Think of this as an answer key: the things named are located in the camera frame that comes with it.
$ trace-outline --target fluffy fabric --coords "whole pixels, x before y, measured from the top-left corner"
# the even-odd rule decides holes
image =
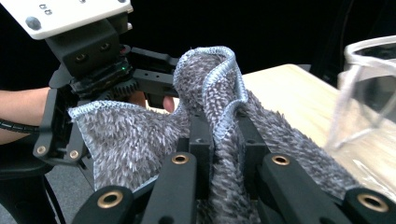
[[[180,104],[170,115],[137,105],[93,102],[69,111],[94,160],[95,188],[119,185],[135,190],[157,175],[177,139],[189,137],[191,116],[204,111],[215,142],[213,177],[198,222],[254,223],[257,213],[244,188],[235,112],[248,114],[272,152],[294,157],[330,194],[342,198],[359,184],[351,175],[278,113],[262,108],[245,90],[235,56],[224,47],[186,52],[174,85]]]

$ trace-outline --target screw hole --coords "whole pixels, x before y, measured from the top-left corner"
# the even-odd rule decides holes
[[[358,201],[365,207],[374,210],[376,212],[388,212],[388,205],[380,198],[371,194],[360,194],[358,195]]]
[[[98,206],[101,208],[111,208],[122,201],[123,195],[119,190],[112,190],[100,196]]]
[[[84,63],[87,60],[88,60],[87,54],[80,54],[76,57],[76,63]]]
[[[290,160],[283,156],[274,156],[272,158],[272,161],[278,165],[289,165],[290,164]]]
[[[176,155],[172,158],[172,162],[175,164],[184,164],[189,161],[189,157],[185,155]]]
[[[110,49],[110,44],[109,43],[105,43],[104,45],[102,45],[100,47],[100,51],[104,52],[104,51],[108,51]]]

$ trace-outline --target towel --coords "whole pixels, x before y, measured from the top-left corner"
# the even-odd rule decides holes
[[[236,112],[248,115],[269,149],[295,158],[322,190],[342,199],[359,186],[324,150],[246,90],[232,50],[187,51],[177,64],[174,87],[180,101],[172,114],[113,101],[69,109],[92,154],[95,189],[117,185],[134,191],[156,178],[163,158],[176,151],[177,140],[189,137],[191,116],[199,111],[213,135],[214,160],[209,197],[198,205],[198,223],[259,222],[244,187]]]

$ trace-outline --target human arm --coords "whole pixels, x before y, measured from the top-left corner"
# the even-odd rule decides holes
[[[0,91],[0,119],[38,126],[43,118],[49,89]],[[16,141],[26,135],[26,133],[0,129],[0,145]]]

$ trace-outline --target brass screw insert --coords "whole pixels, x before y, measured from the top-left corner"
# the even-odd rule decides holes
[[[388,205],[382,201],[382,199],[378,198],[372,194],[359,194],[358,201],[363,204],[365,207],[374,210],[376,212],[388,212],[389,207]]]
[[[101,208],[111,208],[122,201],[123,195],[119,190],[112,190],[100,196],[98,199],[98,206]]]
[[[289,165],[290,160],[284,156],[274,156],[272,161],[278,165]]]
[[[185,155],[176,155],[172,158],[172,163],[174,164],[184,164],[189,161],[189,157]]]

